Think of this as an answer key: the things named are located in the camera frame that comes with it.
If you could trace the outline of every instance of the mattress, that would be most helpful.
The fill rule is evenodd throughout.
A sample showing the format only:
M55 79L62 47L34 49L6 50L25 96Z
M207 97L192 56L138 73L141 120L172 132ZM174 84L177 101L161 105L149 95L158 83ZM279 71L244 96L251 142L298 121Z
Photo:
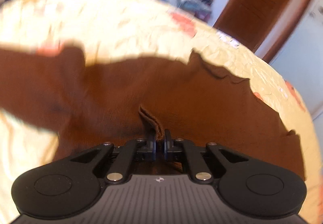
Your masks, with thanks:
M321 155L312 119L297 91L264 61L225 34L156 0L11 0L0 14L0 43L34 53L43 45L72 40L84 45L86 64L140 55L184 63L192 48L206 61L250 78L252 91L276 110L288 130L301 136L307 197L300 215L318 224ZM13 181L52 160L55 133L35 128L0 110L0 223L18 212Z

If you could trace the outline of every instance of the wooden door frame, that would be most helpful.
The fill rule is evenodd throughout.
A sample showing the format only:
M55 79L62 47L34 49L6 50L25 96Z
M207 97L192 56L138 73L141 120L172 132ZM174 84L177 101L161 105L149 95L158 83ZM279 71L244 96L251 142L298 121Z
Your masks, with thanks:
M301 6L297 9L297 11L295 12L295 14L293 15L293 19L290 22L290 24L282 31L282 34L277 38L277 40L275 41L275 43L273 44L273 46L268 50L268 52L264 56L264 58L263 58L264 61L266 61L267 63L269 63L272 60L272 58L278 53L278 51L280 50L280 48L286 42L286 40L288 39L288 37L291 35L291 33L293 32L293 30L295 29L296 25L300 21L303 13L306 10L306 8L307 8L307 6L308 6L308 4L309 4L310 1L311 0L302 0ZM277 14L277 17L275 17L273 19L272 23L267 28L267 30L265 32L265 35L262 38L262 42L265 40L265 38L268 36L268 34L270 33L270 31L272 30L272 28L274 27L274 25L277 23L277 20L281 16L281 14L284 11L284 9L285 9L286 5L288 4L288 2L289 2L289 0L287 0L287 2L284 3L284 5L282 6L282 9ZM229 2L227 3L227 5L225 6L225 8L223 9L223 11L221 12L219 18L215 22L215 24L213 26L214 28L218 28L219 27L220 23L222 23L222 21L226 17L227 12L230 10L230 7L232 7L234 5L234 3L235 3L235 0L229 0ZM259 48L260 45L261 45L261 43L255 47L254 52Z

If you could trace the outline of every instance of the gray gripper base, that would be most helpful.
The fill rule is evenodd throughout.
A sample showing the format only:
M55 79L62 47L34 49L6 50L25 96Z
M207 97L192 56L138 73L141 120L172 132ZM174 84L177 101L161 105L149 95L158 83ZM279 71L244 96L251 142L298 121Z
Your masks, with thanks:
M306 224L298 215L259 220L224 204L210 185L193 183L187 175L133 175L106 188L90 209L60 220L21 215L14 224Z

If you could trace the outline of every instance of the brown shirt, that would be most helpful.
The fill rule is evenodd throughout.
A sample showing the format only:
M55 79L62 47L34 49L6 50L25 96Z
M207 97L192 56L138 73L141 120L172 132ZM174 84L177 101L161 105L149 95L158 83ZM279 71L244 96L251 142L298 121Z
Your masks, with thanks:
M0 49L0 107L59 134L55 159L104 141L145 137L213 141L304 179L299 136L254 96L249 79L194 51L189 63L156 57L85 67L81 49L55 57Z

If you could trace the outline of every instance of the door panel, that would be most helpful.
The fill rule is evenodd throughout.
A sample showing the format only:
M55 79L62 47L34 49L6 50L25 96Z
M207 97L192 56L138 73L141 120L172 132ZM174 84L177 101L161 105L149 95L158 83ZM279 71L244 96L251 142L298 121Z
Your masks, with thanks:
M230 0L214 27L255 52L289 0Z

